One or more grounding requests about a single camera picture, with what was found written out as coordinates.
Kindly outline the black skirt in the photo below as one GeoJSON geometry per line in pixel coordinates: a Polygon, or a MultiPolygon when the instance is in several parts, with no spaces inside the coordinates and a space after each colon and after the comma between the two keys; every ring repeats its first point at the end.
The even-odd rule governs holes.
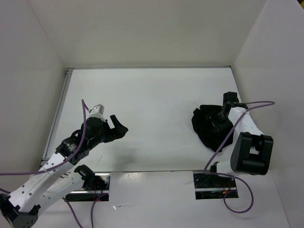
{"type": "Polygon", "coordinates": [[[216,152],[230,131],[217,131],[211,122],[211,116],[221,110],[220,105],[201,105],[193,112],[191,119],[194,132],[201,142],[216,152]]]}

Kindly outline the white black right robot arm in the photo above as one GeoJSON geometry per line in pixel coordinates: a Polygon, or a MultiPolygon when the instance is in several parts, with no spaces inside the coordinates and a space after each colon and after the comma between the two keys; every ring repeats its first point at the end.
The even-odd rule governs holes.
{"type": "Polygon", "coordinates": [[[263,134],[255,125],[249,113],[253,109],[254,107],[248,109],[232,107],[230,109],[228,120],[232,122],[233,127],[204,168],[205,173],[210,173],[208,175],[210,185],[220,186],[225,181],[225,174],[267,174],[274,140],[271,136],[263,134]],[[238,138],[230,160],[215,163],[213,166],[216,170],[212,172],[209,169],[212,160],[233,133],[236,133],[238,138]]]}

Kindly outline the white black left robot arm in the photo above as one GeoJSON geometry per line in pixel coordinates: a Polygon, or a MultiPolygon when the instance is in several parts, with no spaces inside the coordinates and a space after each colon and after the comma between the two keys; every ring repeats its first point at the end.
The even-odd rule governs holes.
{"type": "Polygon", "coordinates": [[[115,115],[110,118],[113,128],[100,117],[89,117],[79,130],[62,141],[40,174],[10,194],[1,194],[0,212],[11,227],[32,227],[48,207],[75,190],[102,188],[103,180],[78,162],[98,144],[121,139],[128,132],[115,115]]]}

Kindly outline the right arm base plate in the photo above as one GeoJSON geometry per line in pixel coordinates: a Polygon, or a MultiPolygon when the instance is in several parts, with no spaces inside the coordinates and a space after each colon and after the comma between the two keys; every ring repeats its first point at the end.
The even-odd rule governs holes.
{"type": "Polygon", "coordinates": [[[196,200],[222,199],[226,193],[228,193],[227,199],[238,198],[237,186],[233,178],[194,173],[193,179],[196,200]]]}

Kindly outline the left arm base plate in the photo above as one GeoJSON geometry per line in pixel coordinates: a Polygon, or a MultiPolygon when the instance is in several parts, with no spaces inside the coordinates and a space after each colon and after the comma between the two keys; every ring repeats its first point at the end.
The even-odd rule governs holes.
{"type": "Polygon", "coordinates": [[[110,188],[110,173],[96,172],[96,176],[99,176],[99,180],[91,185],[88,189],[77,189],[65,196],[69,202],[94,202],[99,196],[102,195],[98,201],[109,200],[109,188],[110,188]]]}

